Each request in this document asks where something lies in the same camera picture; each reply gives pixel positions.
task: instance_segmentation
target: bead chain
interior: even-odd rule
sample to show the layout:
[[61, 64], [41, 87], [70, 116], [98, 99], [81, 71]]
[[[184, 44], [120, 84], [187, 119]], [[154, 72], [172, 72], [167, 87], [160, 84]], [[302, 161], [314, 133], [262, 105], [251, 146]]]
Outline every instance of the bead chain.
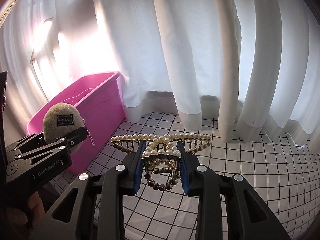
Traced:
[[87, 130], [87, 132], [88, 132], [90, 141], [91, 141], [92, 145], [95, 146], [95, 145], [94, 145], [94, 141], [93, 141], [92, 136], [91, 136], [91, 133], [89, 132], [89, 129], [88, 129], [87, 125], [86, 125], [85, 122], [84, 122], [84, 119], [82, 119], [82, 120], [83, 120], [84, 128], [86, 128], [86, 130]]

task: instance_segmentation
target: metal spring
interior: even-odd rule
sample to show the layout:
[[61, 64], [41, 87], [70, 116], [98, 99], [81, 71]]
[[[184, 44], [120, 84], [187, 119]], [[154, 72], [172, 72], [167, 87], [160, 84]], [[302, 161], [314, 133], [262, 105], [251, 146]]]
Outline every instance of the metal spring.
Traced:
[[161, 168], [154, 168], [154, 174], [161, 174], [161, 173], [170, 173], [172, 169], [170, 167], [161, 167]]

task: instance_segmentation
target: human hand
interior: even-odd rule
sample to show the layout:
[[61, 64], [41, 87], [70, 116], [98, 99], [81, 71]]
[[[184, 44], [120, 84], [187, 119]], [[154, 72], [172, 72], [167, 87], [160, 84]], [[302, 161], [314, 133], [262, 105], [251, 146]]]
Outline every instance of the human hand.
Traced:
[[[35, 192], [28, 199], [28, 207], [33, 213], [32, 227], [34, 228], [39, 220], [44, 216], [44, 207], [38, 192]], [[17, 208], [7, 207], [6, 217], [8, 222], [12, 225], [25, 225], [28, 222], [26, 214]]]

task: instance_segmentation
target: pink plastic bin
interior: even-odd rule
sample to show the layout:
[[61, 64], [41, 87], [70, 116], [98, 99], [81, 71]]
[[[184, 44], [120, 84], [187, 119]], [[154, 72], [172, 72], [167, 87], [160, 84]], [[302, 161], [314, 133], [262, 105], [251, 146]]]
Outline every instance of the pink plastic bin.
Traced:
[[27, 133], [40, 133], [49, 108], [57, 103], [72, 104], [81, 114], [92, 135], [71, 155], [69, 170], [75, 175], [85, 171], [92, 159], [102, 150], [106, 141], [125, 119], [116, 79], [118, 71], [83, 76], [45, 104], [27, 125]]

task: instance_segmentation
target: curtain fold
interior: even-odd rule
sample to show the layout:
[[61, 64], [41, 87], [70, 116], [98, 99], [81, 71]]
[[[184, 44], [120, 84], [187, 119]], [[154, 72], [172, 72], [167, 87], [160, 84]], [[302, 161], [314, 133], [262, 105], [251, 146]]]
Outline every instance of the curtain fold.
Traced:
[[223, 142], [231, 139], [239, 95], [239, 50], [233, 0], [215, 0], [223, 47], [223, 75], [218, 129]]
[[172, 112], [197, 131], [215, 118], [224, 142], [236, 122], [243, 140], [263, 128], [319, 152], [320, 27], [303, 0], [19, 0], [0, 40], [8, 105], [23, 129], [46, 103], [39, 83], [50, 100], [83, 75], [119, 70], [130, 122]]
[[309, 25], [304, 2], [278, 1], [283, 26], [281, 64], [269, 115], [263, 125], [271, 140], [283, 131], [297, 103], [309, 55]]
[[278, 79], [282, 25], [278, 0], [254, 0], [256, 45], [252, 74], [236, 125], [238, 136], [253, 141], [266, 121]]
[[161, 45], [179, 116], [189, 130], [202, 127], [196, 71], [185, 26], [172, 0], [153, 0]]

